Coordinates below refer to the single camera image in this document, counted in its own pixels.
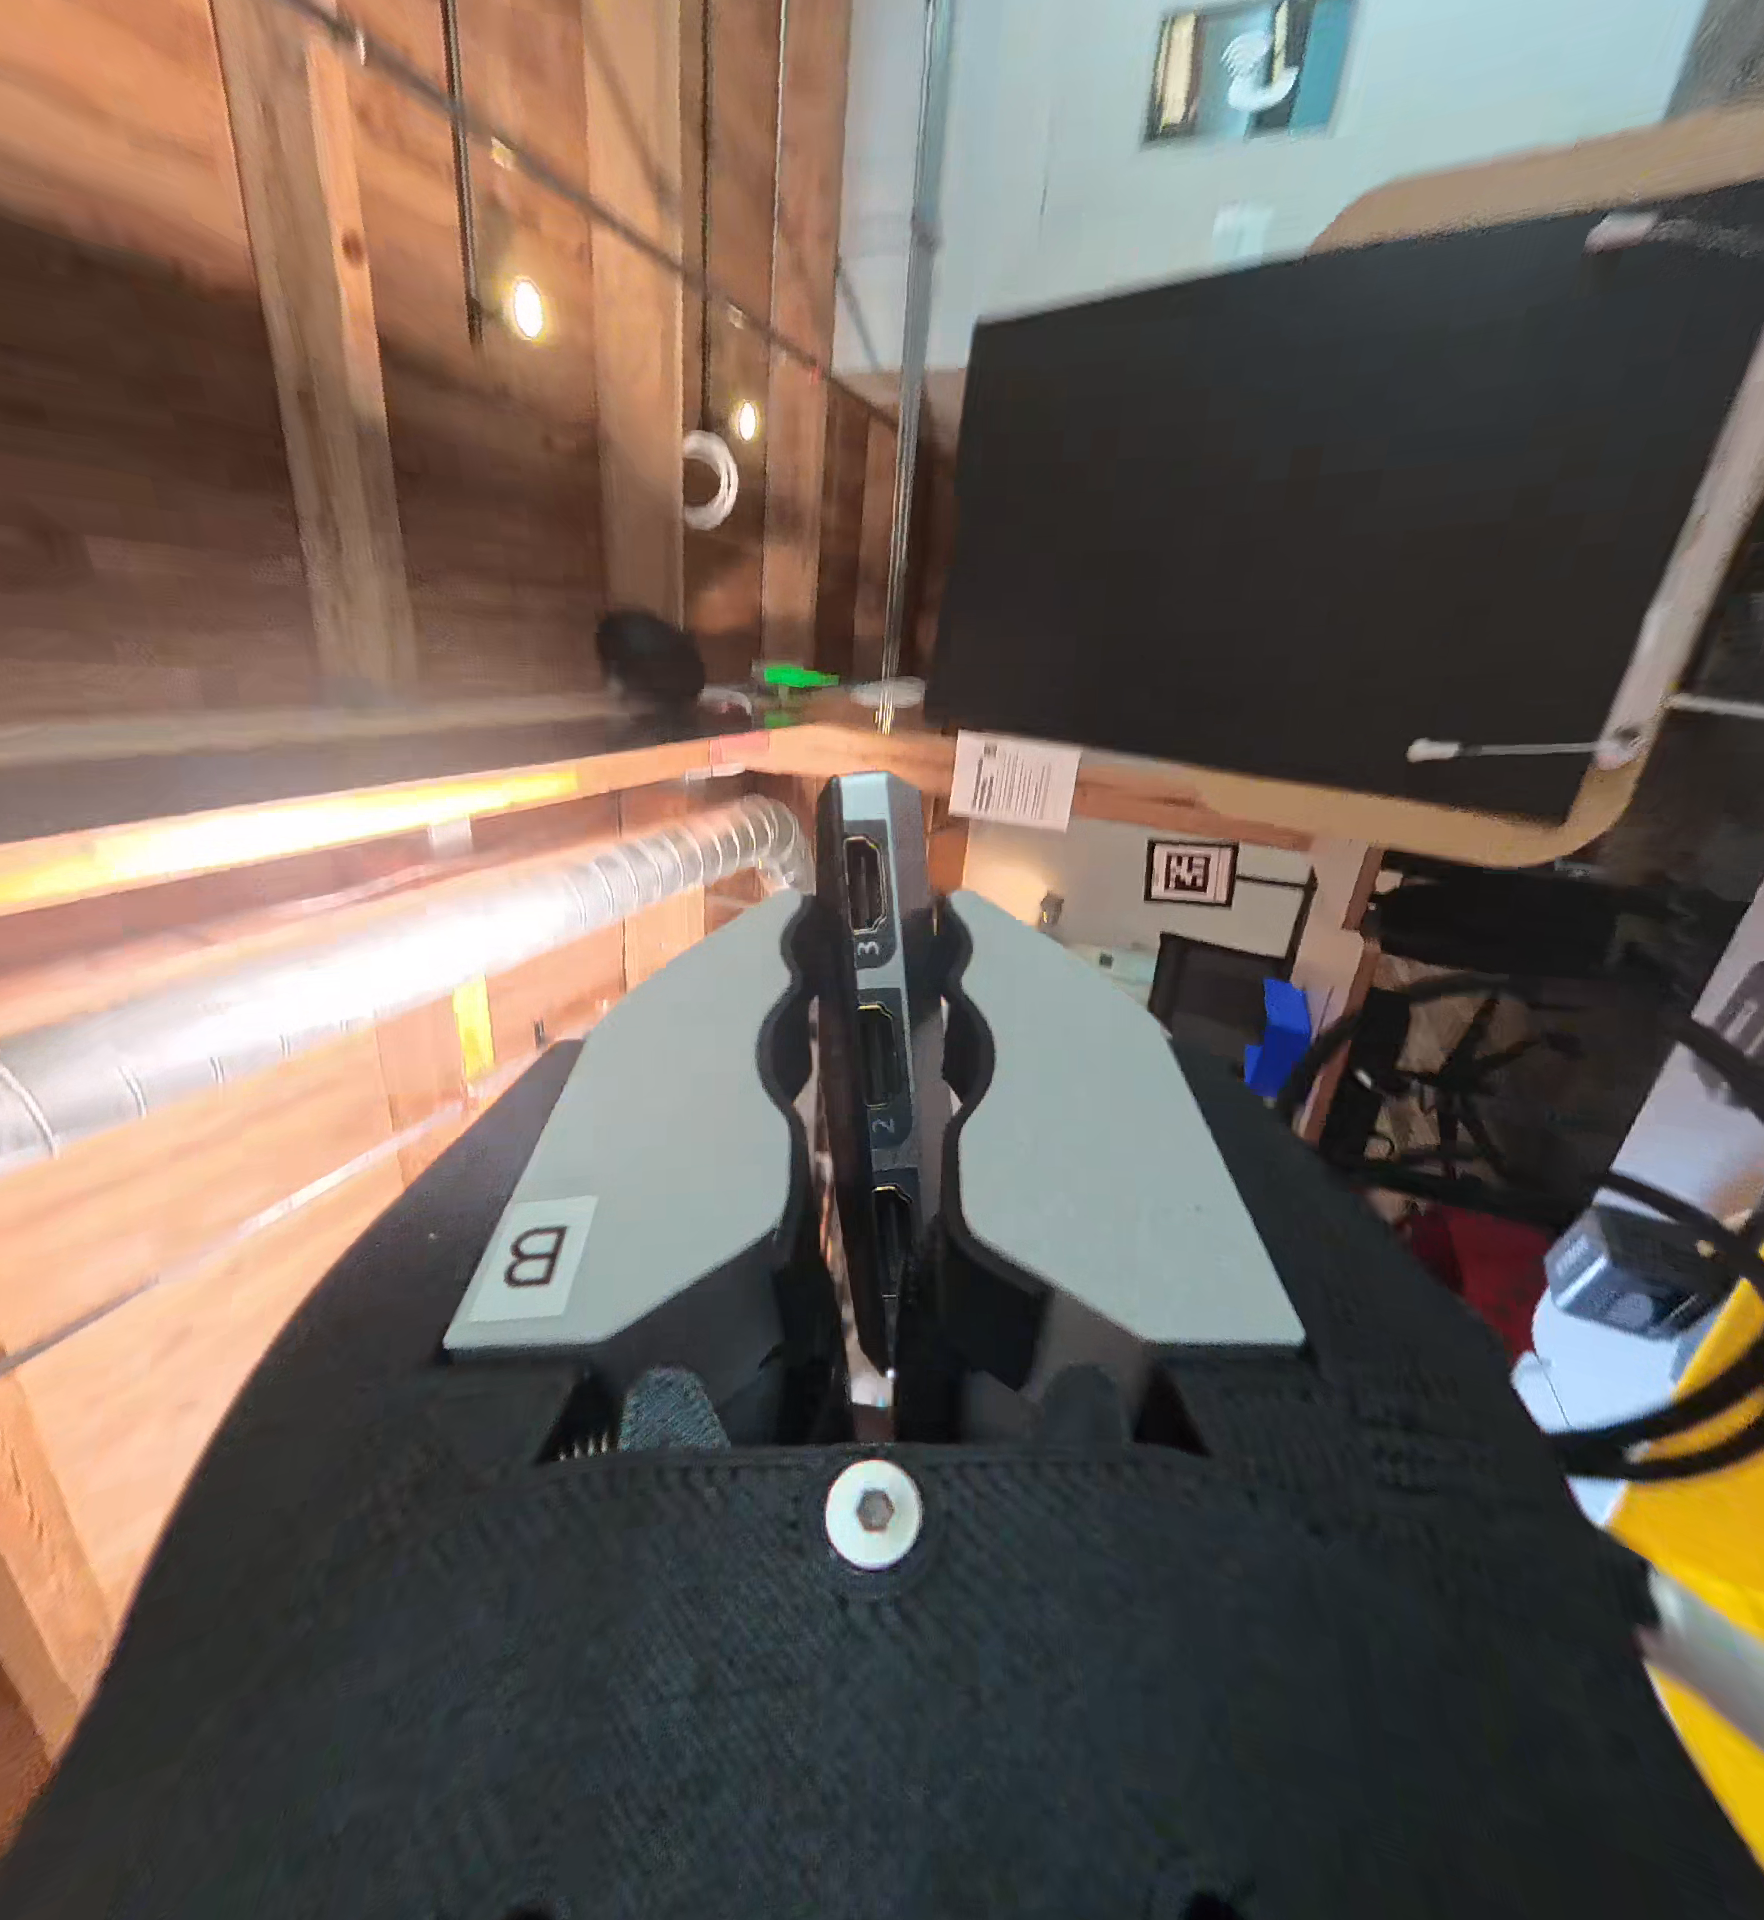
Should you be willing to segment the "framed wall picture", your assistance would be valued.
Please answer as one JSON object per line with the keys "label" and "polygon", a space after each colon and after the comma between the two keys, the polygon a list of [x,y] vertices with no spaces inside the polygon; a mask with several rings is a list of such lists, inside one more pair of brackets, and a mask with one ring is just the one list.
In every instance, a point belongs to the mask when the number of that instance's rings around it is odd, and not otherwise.
{"label": "framed wall picture", "polygon": [[1208,4],[1159,17],[1145,146],[1322,134],[1358,4]]}

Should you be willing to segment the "blue plastic bin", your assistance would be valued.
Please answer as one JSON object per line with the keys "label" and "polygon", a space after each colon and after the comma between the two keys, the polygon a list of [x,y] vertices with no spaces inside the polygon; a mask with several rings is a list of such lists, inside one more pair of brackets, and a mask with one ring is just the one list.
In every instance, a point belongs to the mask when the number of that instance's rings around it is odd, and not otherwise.
{"label": "blue plastic bin", "polygon": [[1245,1084],[1263,1100],[1279,1097],[1316,1037],[1306,996],[1281,977],[1262,984],[1262,1033],[1245,1050]]}

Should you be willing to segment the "silver ventilation duct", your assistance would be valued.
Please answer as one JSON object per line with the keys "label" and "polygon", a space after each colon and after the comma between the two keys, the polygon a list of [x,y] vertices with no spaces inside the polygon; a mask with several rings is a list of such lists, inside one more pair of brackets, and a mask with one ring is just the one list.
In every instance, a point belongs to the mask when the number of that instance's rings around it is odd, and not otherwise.
{"label": "silver ventilation duct", "polygon": [[786,803],[746,796],[330,908],[286,946],[0,1037],[0,1181],[746,873],[812,888]]}

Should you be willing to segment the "white paper sheet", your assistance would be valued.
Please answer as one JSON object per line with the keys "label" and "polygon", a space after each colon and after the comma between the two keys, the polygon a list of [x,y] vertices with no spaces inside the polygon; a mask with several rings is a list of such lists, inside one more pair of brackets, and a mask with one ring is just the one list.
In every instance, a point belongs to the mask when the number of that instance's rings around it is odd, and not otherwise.
{"label": "white paper sheet", "polygon": [[1076,814],[1081,748],[959,733],[948,810],[969,824],[1063,834]]}

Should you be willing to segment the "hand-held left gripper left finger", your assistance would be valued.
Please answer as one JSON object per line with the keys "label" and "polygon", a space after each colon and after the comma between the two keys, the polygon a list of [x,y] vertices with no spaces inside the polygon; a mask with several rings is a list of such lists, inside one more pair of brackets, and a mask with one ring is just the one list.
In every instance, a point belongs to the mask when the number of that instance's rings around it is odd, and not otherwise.
{"label": "hand-held left gripper left finger", "polygon": [[799,1111],[817,898],[779,893],[582,1046],[443,1333],[450,1364],[559,1361],[609,1403],[657,1370],[723,1420],[839,1417],[839,1290]]}

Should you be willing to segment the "black hdmi switch box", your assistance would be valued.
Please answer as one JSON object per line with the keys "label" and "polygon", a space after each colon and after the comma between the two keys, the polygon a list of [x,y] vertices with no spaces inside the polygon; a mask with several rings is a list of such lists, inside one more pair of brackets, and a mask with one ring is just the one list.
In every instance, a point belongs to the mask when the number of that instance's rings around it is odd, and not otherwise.
{"label": "black hdmi switch box", "polygon": [[953,1117],[938,981],[940,904],[920,796],[885,771],[817,797],[817,1061],[856,1337],[898,1367],[898,1317],[940,1213]]}

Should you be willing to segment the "braided hdmi cable green plug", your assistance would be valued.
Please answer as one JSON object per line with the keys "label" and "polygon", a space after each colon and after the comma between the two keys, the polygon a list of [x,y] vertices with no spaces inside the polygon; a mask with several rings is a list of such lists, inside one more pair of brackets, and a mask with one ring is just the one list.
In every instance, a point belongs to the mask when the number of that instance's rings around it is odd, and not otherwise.
{"label": "braided hdmi cable green plug", "polygon": [[[1714,1020],[1672,1027],[1691,1077],[1715,1117],[1745,1120],[1764,1141],[1764,963],[1751,970]],[[1725,1227],[1704,1197],[1675,1196],[1614,1170],[1591,1208],[1548,1256],[1548,1306],[1564,1324],[1651,1347],[1658,1357],[1704,1357],[1735,1306],[1758,1327],[1704,1380],[1672,1380],[1654,1403],[1555,1431],[1572,1483],[1688,1483],[1764,1456],[1764,1196],[1761,1223]]]}

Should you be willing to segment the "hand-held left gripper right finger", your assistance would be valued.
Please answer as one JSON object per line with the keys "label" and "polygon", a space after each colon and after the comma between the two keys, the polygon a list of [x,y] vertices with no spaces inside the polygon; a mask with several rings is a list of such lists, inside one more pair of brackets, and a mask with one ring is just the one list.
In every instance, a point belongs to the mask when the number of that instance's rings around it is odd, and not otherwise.
{"label": "hand-held left gripper right finger", "polygon": [[1173,1364],[1306,1333],[1151,1013],[973,893],[938,913],[936,1223],[905,1287],[910,1420],[1038,1420],[1095,1376],[1123,1420]]}

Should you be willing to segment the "black round object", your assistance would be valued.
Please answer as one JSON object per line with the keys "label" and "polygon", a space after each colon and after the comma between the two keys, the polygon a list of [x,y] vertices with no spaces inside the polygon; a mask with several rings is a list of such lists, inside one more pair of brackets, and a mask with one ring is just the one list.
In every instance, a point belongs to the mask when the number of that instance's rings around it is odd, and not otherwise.
{"label": "black round object", "polygon": [[679,711],[703,701],[706,661],[702,643],[656,613],[603,613],[596,627],[596,657],[607,687],[632,704]]}

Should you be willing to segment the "black top table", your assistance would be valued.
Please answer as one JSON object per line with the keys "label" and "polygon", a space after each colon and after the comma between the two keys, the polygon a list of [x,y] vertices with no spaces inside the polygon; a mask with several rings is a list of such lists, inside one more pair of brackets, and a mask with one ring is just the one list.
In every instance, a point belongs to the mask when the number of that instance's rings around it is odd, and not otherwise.
{"label": "black top table", "polygon": [[1755,576],[1764,110],[1714,110],[982,324],[926,718],[1537,866],[1617,827]]}

